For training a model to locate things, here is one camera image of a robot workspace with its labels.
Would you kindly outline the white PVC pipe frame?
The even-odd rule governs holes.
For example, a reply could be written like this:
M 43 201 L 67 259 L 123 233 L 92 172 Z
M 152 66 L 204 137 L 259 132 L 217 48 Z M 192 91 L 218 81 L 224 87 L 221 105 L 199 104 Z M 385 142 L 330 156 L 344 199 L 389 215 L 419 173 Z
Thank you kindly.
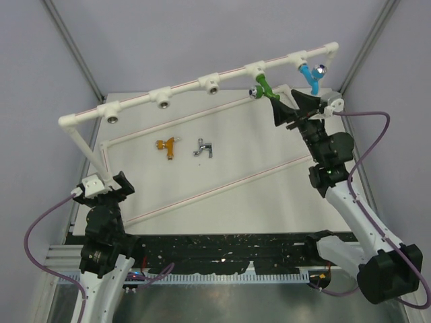
M 62 116 L 59 118 L 58 123 L 59 126 L 65 131 L 65 133 L 67 133 L 71 137 L 72 141 L 78 146 L 79 150 L 85 155 L 87 160 L 94 166 L 94 168 L 96 169 L 96 174 L 101 177 L 105 185 L 107 185 L 107 187 L 111 186 L 114 189 L 118 189 L 119 185 L 113 181 L 114 176 L 110 173 L 108 158 L 107 154 L 105 153 L 107 148 L 103 147 L 103 152 L 100 156 L 97 156 L 78 132 L 77 126 L 79 124 L 96 118 L 102 118 L 107 123 L 114 124 L 118 122 L 119 114 L 122 111 L 128 108 L 132 108 L 134 106 L 139 106 L 147 103 L 155 103 L 158 108 L 166 109 L 170 106 L 171 99 L 174 96 L 197 89 L 204 89 L 209 95 L 215 95 L 219 92 L 220 84 L 223 81 L 242 76 L 252 77 L 253 80 L 256 81 L 256 76 L 260 74 L 265 75 L 266 70 L 275 67 L 293 65 L 298 70 L 299 66 L 306 63 L 308 64 L 310 69 L 312 69 L 315 65 L 318 64 L 324 64 L 328 68 L 332 63 L 332 60 L 336 56 L 338 50 L 339 44 L 337 42 L 331 42 L 312 50 L 301 50 L 298 52 L 292 52 L 283 57 L 270 59 L 267 61 L 257 61 L 254 63 L 247 64 L 243 67 L 232 69 L 222 73 L 212 73 L 209 75 L 204 75 L 194 81 L 186 82 L 173 87 L 162 87 L 159 89 L 154 89 L 148 93 L 142 94 L 134 98 L 129 98 L 123 101 L 112 101 L 108 103 L 103 103 L 91 110 L 86 110 L 78 114 L 68 114 Z M 278 94 L 280 96 L 287 94 L 286 85 L 280 85 L 276 88 L 272 88 L 272 90 L 275 94 Z M 195 120 L 202 116 L 211 114 L 212 112 L 225 110 L 239 104 L 250 102 L 251 100 L 258 99 L 252 99 L 249 96 L 248 98 L 230 102 L 229 104 L 224 104 L 222 106 L 212 108 L 204 112 L 198 112 L 196 114 L 192 114 L 178 120 L 170 121 L 168 122 L 168 125 L 174 126 L 180 123 Z

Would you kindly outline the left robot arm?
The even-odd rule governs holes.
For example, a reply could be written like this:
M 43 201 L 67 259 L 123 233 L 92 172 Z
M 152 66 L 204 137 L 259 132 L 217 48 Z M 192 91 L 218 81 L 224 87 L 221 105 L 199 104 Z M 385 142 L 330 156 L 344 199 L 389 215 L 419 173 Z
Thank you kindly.
M 79 286 L 84 294 L 76 300 L 72 322 L 112 322 L 129 270 L 143 262 L 140 239 L 125 232 L 119 207 L 135 189 L 123 172 L 113 181 L 118 189 L 103 188 L 94 174 L 73 190 L 73 200 L 90 210 L 79 264 Z

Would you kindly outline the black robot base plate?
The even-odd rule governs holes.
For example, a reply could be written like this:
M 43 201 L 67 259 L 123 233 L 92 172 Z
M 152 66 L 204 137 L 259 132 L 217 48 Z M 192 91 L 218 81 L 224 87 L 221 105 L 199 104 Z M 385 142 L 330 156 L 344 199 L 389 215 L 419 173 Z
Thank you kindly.
M 310 255 L 307 233 L 141 235 L 134 268 L 160 273 L 174 264 L 176 275 L 243 274 L 252 264 L 258 275 L 298 273 L 300 267 L 327 267 Z

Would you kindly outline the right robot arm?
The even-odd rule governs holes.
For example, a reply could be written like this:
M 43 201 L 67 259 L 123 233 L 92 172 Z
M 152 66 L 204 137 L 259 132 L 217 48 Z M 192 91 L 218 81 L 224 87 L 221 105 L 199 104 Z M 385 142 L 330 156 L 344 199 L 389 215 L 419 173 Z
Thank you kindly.
M 415 245 L 404 244 L 378 218 L 355 191 L 353 172 L 345 164 L 354 158 L 354 139 L 346 132 L 328 134 L 324 119 L 343 114 L 343 99 L 337 92 L 321 97 L 293 89 L 297 108 L 270 95 L 275 126 L 298 129 L 315 166 L 309 169 L 313 188 L 342 216 L 360 244 L 355 248 L 330 231 L 307 237 L 304 256 L 313 265 L 331 262 L 357 282 L 357 288 L 372 304 L 413 293 L 426 282 L 421 274 L 423 255 Z

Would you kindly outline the green water faucet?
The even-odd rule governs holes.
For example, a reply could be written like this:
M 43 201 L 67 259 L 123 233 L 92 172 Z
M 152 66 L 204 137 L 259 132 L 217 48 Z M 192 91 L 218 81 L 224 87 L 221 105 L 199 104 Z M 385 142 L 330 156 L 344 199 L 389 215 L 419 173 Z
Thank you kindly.
M 248 95 L 252 99 L 260 99 L 262 97 L 266 97 L 269 99 L 280 100 L 280 95 L 275 94 L 272 88 L 269 86 L 266 77 L 264 74 L 260 74 L 256 76 L 257 85 L 252 87 L 248 91 Z

